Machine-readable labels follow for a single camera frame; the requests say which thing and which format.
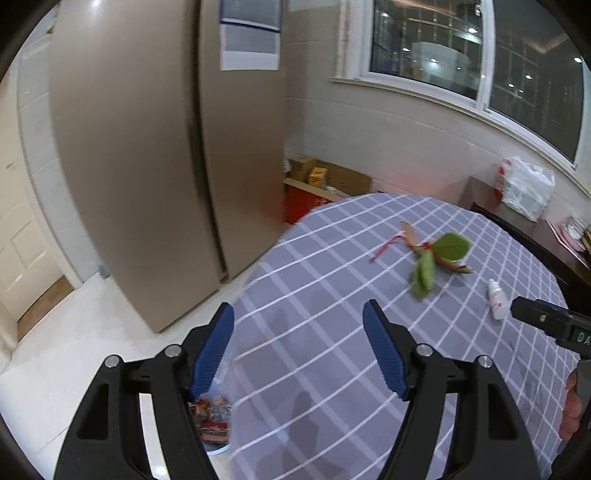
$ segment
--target human hand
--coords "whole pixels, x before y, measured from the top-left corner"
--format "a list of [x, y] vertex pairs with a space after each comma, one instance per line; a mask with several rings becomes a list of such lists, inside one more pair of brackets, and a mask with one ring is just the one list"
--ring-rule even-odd
[[581, 416], [583, 415], [583, 402], [574, 391], [576, 386], [577, 371], [573, 370], [566, 379], [566, 389], [569, 393], [566, 395], [566, 402], [564, 402], [564, 410], [562, 412], [562, 423], [558, 429], [558, 436], [562, 440], [570, 440], [579, 429]]

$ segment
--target beige refrigerator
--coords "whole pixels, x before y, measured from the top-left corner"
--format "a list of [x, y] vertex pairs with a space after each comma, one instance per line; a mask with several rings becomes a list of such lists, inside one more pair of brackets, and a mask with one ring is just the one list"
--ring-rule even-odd
[[61, 2], [50, 102], [64, 175], [155, 332], [283, 229], [281, 7], [247, 3]]

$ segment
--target blue gripper pad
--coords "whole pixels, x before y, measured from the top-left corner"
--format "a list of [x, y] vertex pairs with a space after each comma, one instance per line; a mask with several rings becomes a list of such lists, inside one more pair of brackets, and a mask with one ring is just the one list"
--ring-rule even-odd
[[213, 330], [193, 362], [189, 394], [195, 400], [212, 386], [213, 377], [234, 331], [234, 308], [226, 303], [217, 319], [214, 317], [212, 321], [215, 322]]
[[404, 362], [370, 301], [363, 306], [363, 329], [390, 390], [403, 398], [408, 391]]

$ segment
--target green leaf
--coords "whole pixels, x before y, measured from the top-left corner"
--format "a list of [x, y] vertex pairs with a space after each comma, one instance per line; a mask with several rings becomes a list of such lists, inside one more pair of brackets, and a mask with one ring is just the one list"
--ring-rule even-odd
[[423, 281], [420, 278], [420, 268], [421, 267], [419, 266], [419, 263], [417, 263], [414, 266], [413, 279], [411, 280], [411, 291], [413, 292], [413, 295], [422, 299], [423, 297], [426, 297], [428, 295], [429, 291], [425, 288], [425, 285], [423, 284]]
[[474, 273], [474, 270], [472, 270], [468, 266], [465, 266], [464, 268], [461, 268], [460, 270], [456, 270], [456, 273]]
[[474, 270], [472, 270], [470, 267], [468, 267], [467, 265], [460, 265], [458, 262], [450, 262], [449, 260], [446, 260], [445, 258], [436, 258], [436, 261], [442, 267], [449, 268], [452, 272], [455, 272], [455, 273], [474, 273]]
[[432, 244], [431, 248], [438, 257], [455, 262], [468, 253], [470, 241], [459, 233], [448, 232]]
[[431, 291], [435, 281], [435, 259], [431, 250], [425, 250], [418, 260], [418, 277], [427, 291]]

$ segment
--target window frame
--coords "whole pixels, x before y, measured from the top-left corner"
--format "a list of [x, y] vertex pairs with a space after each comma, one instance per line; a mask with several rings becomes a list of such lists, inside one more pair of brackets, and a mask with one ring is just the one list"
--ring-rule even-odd
[[335, 82], [378, 87], [429, 100], [466, 113], [512, 136], [569, 176], [591, 197], [591, 72], [583, 62], [583, 115], [574, 162], [538, 134], [489, 107], [495, 72], [496, 34], [493, 0], [480, 0], [482, 55], [476, 100], [429, 83], [370, 71], [374, 0], [339, 0], [339, 38]]

